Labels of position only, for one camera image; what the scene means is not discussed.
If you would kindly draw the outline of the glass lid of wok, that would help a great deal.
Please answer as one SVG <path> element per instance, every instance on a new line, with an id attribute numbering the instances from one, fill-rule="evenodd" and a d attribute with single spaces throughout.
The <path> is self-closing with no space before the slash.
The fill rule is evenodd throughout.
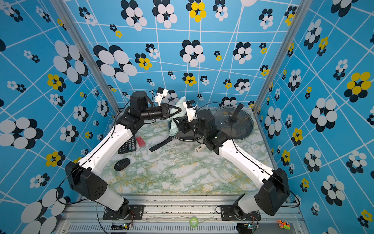
<path id="1" fill-rule="evenodd" d="M 251 135 L 254 122 L 251 116 L 243 110 L 239 103 L 232 107 L 221 107 L 213 112 L 218 130 L 221 130 L 234 140 L 243 140 Z"/>

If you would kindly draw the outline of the light green cloth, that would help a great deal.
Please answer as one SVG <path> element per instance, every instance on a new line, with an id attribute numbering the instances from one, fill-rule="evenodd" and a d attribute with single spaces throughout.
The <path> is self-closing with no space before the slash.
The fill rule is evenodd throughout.
<path id="1" fill-rule="evenodd" d="M 168 122 L 170 123 L 169 135 L 172 136 L 172 137 L 175 136 L 177 134 L 177 132 L 179 131 L 178 127 L 177 127 L 177 124 L 174 122 L 174 120 L 177 119 L 177 118 L 180 118 L 180 117 L 184 117 L 186 115 L 186 108 L 183 105 L 183 103 L 186 102 L 186 101 L 187 101 L 187 99 L 186 99 L 185 96 L 180 98 L 179 101 L 174 106 L 180 108 L 181 111 L 179 113 L 177 113 L 176 115 L 174 115 L 173 117 L 168 119 Z"/>

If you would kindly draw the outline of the glass lid of frying pan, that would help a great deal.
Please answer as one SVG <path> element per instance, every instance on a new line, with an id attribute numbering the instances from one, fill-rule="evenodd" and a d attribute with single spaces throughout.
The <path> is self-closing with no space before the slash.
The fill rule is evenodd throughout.
<path id="1" fill-rule="evenodd" d="M 175 137 L 181 141 L 201 140 L 203 135 L 199 132 L 198 120 L 189 121 L 187 117 L 179 117 L 172 120 L 177 126 Z"/>

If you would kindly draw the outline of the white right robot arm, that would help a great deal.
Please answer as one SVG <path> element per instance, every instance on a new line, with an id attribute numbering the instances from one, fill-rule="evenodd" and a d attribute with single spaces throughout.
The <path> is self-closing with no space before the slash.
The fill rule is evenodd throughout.
<path id="1" fill-rule="evenodd" d="M 254 211 L 274 216 L 286 202 L 291 193 L 287 173 L 281 168 L 275 170 L 259 162 L 237 146 L 232 137 L 217 128 L 215 118 L 209 110 L 199 110 L 191 121 L 182 117 L 173 122 L 183 133 L 201 135 L 207 149 L 233 163 L 259 188 L 257 194 L 244 194 L 234 202 L 238 218 L 243 219 Z"/>

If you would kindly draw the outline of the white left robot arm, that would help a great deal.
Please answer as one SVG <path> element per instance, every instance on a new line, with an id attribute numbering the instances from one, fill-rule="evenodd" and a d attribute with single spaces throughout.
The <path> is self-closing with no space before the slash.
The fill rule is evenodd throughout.
<path id="1" fill-rule="evenodd" d="M 155 100 L 151 100 L 145 91 L 134 92 L 108 135 L 87 156 L 65 166 L 69 187 L 90 201 L 106 206 L 122 217 L 127 216 L 128 200 L 112 190 L 100 175 L 118 149 L 144 126 L 145 121 L 165 120 L 182 113 L 182 106 L 162 102 L 166 94 L 160 90 Z"/>

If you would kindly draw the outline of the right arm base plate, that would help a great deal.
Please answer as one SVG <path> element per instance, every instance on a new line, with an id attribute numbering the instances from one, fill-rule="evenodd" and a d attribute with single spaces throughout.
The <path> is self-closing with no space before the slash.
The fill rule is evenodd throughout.
<path id="1" fill-rule="evenodd" d="M 260 221 L 261 215 L 259 212 L 250 212 L 248 214 L 242 212 L 234 205 L 219 205 L 215 209 L 216 213 L 221 216 L 223 221 Z"/>

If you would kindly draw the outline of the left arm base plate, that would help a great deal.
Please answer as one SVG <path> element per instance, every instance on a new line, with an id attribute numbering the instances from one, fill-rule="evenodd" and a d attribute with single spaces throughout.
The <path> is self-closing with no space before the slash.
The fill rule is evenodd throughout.
<path id="1" fill-rule="evenodd" d="M 142 220 L 145 205 L 126 205 L 118 211 L 105 207 L 103 220 Z"/>

